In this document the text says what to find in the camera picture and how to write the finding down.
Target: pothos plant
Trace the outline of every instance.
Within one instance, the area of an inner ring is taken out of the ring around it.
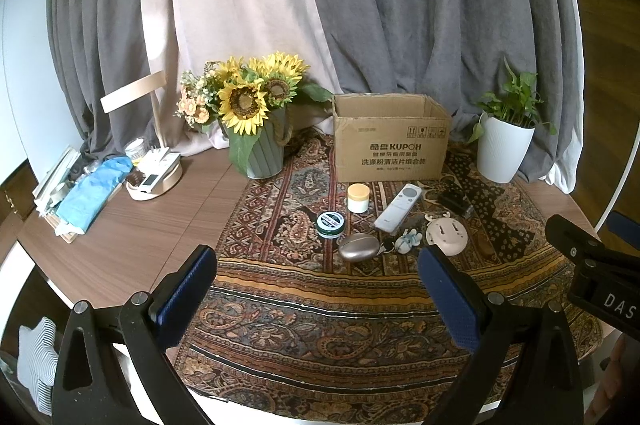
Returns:
[[[505,94],[498,97],[494,92],[486,92],[480,97],[480,101],[476,105],[488,115],[519,128],[530,129],[539,124],[548,124],[549,132],[556,134],[556,127],[553,123],[542,122],[537,107],[544,102],[540,98],[540,94],[535,90],[538,74],[524,71],[518,76],[513,72],[506,58],[504,59],[504,65],[511,78],[510,81],[502,86]],[[474,126],[469,142],[477,140],[483,134],[484,129],[480,121],[478,121]]]
[[[281,52],[252,57],[248,63],[242,57],[207,61],[202,75],[182,74],[176,116],[200,132],[208,132],[218,120],[229,138],[229,158],[245,174],[269,113],[289,103],[326,102],[333,97],[309,79],[308,69],[297,55]]]

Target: striped cushion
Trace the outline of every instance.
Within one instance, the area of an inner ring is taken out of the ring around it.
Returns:
[[[58,365],[58,354],[53,348],[55,336],[56,325],[46,317],[34,329],[20,326],[18,333],[18,381],[29,389],[37,409],[49,416]]]

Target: paisley rug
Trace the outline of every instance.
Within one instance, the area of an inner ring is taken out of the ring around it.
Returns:
[[[332,137],[308,130],[289,147],[284,170],[242,193],[216,248],[218,276],[185,334],[175,368],[185,384],[281,416],[338,423],[424,420],[468,356],[452,342],[416,271],[417,249],[349,264],[314,230],[316,215],[346,215],[347,233],[381,237],[373,221],[403,182],[373,182],[370,208],[345,208]],[[512,303],[562,301],[578,356],[602,341],[597,320],[568,304],[572,265],[544,238],[544,217],[524,190],[476,170],[473,151],[453,146],[442,178],[425,182],[405,227],[443,214],[438,192],[461,188],[476,212],[455,266],[483,291]],[[517,349],[489,400],[500,398]]]

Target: white wall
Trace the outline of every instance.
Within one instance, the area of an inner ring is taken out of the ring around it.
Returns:
[[[82,139],[53,67],[46,0],[3,2],[0,46],[6,90],[24,152],[40,180],[67,145],[79,148]],[[15,152],[11,147],[7,149],[9,154]]]
[[[4,0],[0,0],[0,26],[4,14]],[[0,36],[0,183],[6,180],[20,163],[27,159],[18,128],[9,104],[9,92],[4,80],[4,45]]]

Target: gray flower pot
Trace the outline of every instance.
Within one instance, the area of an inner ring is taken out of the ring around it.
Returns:
[[[277,120],[280,128],[284,128],[285,110],[272,111],[268,116],[269,119],[264,121],[262,134],[249,155],[249,166],[246,170],[246,175],[256,180],[276,176],[284,164],[284,147],[276,143],[273,121]]]

